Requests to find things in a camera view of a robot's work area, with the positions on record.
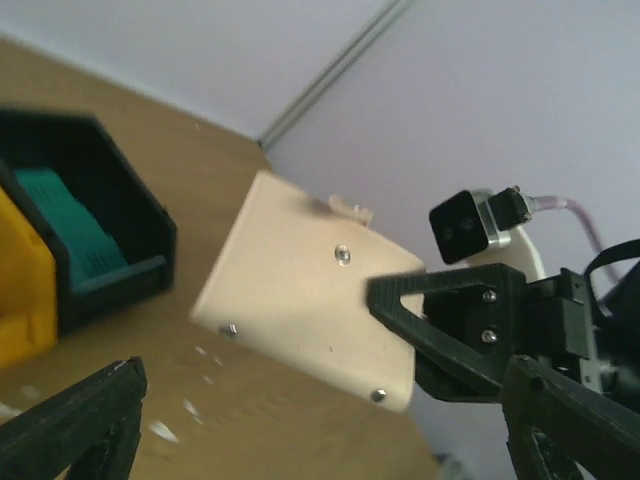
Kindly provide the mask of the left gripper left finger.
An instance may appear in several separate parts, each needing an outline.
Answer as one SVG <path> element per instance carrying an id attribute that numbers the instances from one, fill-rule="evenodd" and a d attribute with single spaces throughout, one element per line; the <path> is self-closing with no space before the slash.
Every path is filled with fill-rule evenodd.
<path id="1" fill-rule="evenodd" d="M 113 362 L 1 426 L 3 479 L 127 479 L 141 439 L 142 360 Z"/>

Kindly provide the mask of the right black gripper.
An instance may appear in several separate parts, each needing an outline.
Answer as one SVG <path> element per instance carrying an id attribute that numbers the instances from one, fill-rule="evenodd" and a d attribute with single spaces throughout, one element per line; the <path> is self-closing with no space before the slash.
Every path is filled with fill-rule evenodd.
<path id="1" fill-rule="evenodd" d="M 603 297 L 563 269 L 531 283 L 489 264 L 377 277 L 367 306 L 416 351 L 415 381 L 438 400 L 496 400 L 513 355 L 593 387 L 639 397 L 639 270 Z"/>

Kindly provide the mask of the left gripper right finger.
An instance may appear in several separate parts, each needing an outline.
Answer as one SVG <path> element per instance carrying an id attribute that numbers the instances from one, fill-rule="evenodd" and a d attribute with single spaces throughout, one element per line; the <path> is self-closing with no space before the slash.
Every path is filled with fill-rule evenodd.
<path id="1" fill-rule="evenodd" d="M 511 358 L 502 409 L 519 479 L 639 477 L 639 415 L 529 357 Z"/>

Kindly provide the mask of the orange bin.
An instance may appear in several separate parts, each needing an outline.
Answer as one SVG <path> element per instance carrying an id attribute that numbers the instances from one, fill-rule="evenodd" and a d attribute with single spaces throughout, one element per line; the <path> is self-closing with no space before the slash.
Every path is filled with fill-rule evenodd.
<path id="1" fill-rule="evenodd" d="M 58 339 L 56 262 L 29 220 L 1 193 L 1 367 Z"/>

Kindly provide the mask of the black bin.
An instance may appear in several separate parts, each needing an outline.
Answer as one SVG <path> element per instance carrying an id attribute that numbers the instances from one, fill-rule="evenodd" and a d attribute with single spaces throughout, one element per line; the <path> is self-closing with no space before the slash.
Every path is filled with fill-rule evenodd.
<path id="1" fill-rule="evenodd" d="M 73 290 L 69 252 L 20 186 L 14 174 L 19 169 L 57 173 L 116 240 L 131 272 Z M 177 227 L 96 117 L 2 107 L 1 187 L 55 259 L 60 335 L 173 286 Z"/>

